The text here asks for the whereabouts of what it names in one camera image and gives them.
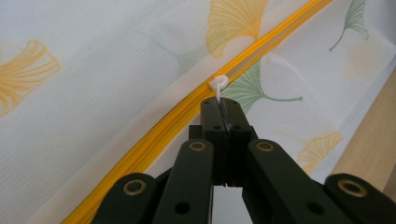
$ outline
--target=yellow ginkgo leaf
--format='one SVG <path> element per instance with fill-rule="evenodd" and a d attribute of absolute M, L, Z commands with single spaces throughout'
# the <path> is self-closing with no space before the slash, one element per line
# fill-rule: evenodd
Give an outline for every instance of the yellow ginkgo leaf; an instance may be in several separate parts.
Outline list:
<path fill-rule="evenodd" d="M 58 61 L 36 40 L 30 40 L 18 55 L 0 64 L 0 116 L 59 68 Z"/>
<path fill-rule="evenodd" d="M 340 133 L 331 133 L 325 137 L 314 138 L 298 154 L 297 162 L 307 174 L 311 174 L 315 167 L 343 140 Z"/>
<path fill-rule="evenodd" d="M 213 57 L 221 57 L 225 45 L 240 36 L 259 38 L 262 14 L 268 0 L 212 0 L 206 45 Z"/>

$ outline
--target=green ginkgo leaf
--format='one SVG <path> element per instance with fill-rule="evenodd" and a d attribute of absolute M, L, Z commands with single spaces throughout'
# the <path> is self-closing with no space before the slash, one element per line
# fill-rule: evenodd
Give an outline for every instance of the green ginkgo leaf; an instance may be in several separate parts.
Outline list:
<path fill-rule="evenodd" d="M 340 38 L 334 44 L 334 46 L 329 48 L 329 51 L 332 51 L 332 49 L 334 49 L 335 46 L 338 45 L 340 40 L 343 38 L 346 29 L 352 29 L 357 31 L 359 34 L 361 34 L 361 38 L 363 38 L 364 40 L 367 40 L 369 38 L 369 33 L 366 27 L 364 27 L 364 22 L 363 22 L 364 3 L 365 0 L 352 1 L 349 10 L 346 13 L 346 20 L 344 22 L 343 33 L 341 33 Z"/>
<path fill-rule="evenodd" d="M 279 99 L 267 95 L 262 90 L 262 84 L 260 81 L 260 60 L 255 62 L 253 65 L 246 70 L 241 77 L 230 84 L 222 93 L 222 97 L 230 98 L 238 102 L 245 114 L 249 109 L 261 98 L 266 98 L 271 101 L 277 102 L 292 102 L 302 101 L 303 97 L 291 98 L 291 99 Z"/>

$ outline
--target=printed leaf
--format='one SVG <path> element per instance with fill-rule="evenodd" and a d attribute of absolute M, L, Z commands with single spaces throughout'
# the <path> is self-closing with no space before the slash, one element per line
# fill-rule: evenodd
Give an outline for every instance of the printed leaf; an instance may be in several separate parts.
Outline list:
<path fill-rule="evenodd" d="M 369 38 L 369 33 L 367 29 L 364 27 L 364 22 L 363 22 L 364 3 L 365 0 L 352 1 L 349 10 L 346 13 L 346 20 L 344 22 L 343 33 L 341 33 L 340 38 L 334 44 L 334 46 L 332 46 L 329 49 L 329 51 L 332 51 L 335 48 L 335 46 L 338 45 L 338 43 L 343 38 L 346 29 L 352 29 L 357 31 L 359 34 L 361 34 L 361 38 L 363 38 L 363 40 L 367 40 Z"/>
<path fill-rule="evenodd" d="M 212 0 L 206 45 L 219 58 L 226 44 L 240 36 L 259 38 L 262 14 L 268 0 Z"/>
<path fill-rule="evenodd" d="M 0 116 L 17 106 L 26 94 L 59 68 L 47 48 L 35 40 L 29 41 L 12 60 L 0 64 Z"/>
<path fill-rule="evenodd" d="M 230 98 L 238 102 L 245 114 L 261 98 L 277 102 L 302 101 L 303 97 L 291 99 L 278 99 L 268 96 L 263 90 L 260 81 L 260 60 L 255 62 L 236 81 L 231 83 L 221 94 L 222 97 Z"/>
<path fill-rule="evenodd" d="M 298 154 L 297 162 L 307 174 L 312 174 L 318 164 L 344 140 L 340 133 L 331 133 L 325 137 L 314 138 Z"/>

